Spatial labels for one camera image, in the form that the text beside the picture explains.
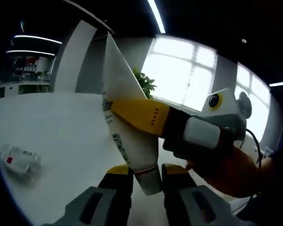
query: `window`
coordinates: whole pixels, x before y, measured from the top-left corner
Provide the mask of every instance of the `window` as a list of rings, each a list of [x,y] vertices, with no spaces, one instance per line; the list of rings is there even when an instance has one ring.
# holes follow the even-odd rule
[[[255,134],[260,142],[269,114],[269,88],[250,70],[243,65],[238,65],[235,89],[236,99],[239,98],[241,92],[245,92],[250,98],[252,106],[251,117],[247,119],[247,128]]]
[[[198,43],[158,36],[142,72],[155,79],[151,94],[169,102],[201,111],[211,92],[216,51]]]

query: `green plant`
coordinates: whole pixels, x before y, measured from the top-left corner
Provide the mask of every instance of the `green plant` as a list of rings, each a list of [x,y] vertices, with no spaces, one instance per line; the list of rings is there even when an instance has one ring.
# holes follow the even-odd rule
[[[148,99],[153,99],[153,96],[150,94],[151,90],[155,90],[154,87],[157,87],[153,85],[152,83],[155,81],[154,79],[150,79],[148,76],[146,76],[144,73],[141,73],[137,67],[134,67],[132,69],[133,74],[135,75],[138,83],[140,84],[143,92],[145,93],[146,97]]]

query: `white pillar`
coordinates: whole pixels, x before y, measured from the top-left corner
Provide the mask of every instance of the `white pillar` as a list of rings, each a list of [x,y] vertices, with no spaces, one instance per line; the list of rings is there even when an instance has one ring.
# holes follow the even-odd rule
[[[81,20],[73,31],[58,66],[54,92],[75,92],[77,78],[96,28]]]

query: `ceiling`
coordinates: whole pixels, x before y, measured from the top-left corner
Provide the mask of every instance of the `ceiling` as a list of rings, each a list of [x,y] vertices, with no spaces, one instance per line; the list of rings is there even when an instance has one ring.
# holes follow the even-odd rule
[[[154,37],[159,33],[147,0],[73,2],[105,22],[115,36]],[[283,81],[283,0],[155,2],[166,35],[215,48],[224,57],[245,65],[266,84]],[[94,18],[62,0],[8,4],[9,7],[2,6],[0,52],[14,48],[10,39],[23,34],[21,20],[25,34],[59,41],[63,41],[81,19],[98,28],[97,37],[107,33],[107,28]],[[58,50],[56,43],[41,46],[41,49],[53,53]],[[283,108],[283,86],[271,88],[271,92]]]

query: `black cable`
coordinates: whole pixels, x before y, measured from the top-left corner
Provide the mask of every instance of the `black cable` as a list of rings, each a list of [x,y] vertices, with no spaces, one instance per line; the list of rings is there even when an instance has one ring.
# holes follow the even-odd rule
[[[261,150],[260,150],[259,142],[258,142],[258,140],[256,139],[255,134],[253,134],[252,131],[250,131],[249,129],[246,129],[246,131],[248,131],[248,132],[251,134],[251,136],[254,138],[254,141],[255,141],[255,143],[256,143],[257,151],[258,151],[258,157],[259,157],[259,159],[258,159],[258,170],[260,170],[260,169],[261,169],[262,153],[261,153]],[[250,199],[248,200],[247,203],[250,202],[250,200],[253,198],[253,196],[254,196],[253,194],[250,196]]]

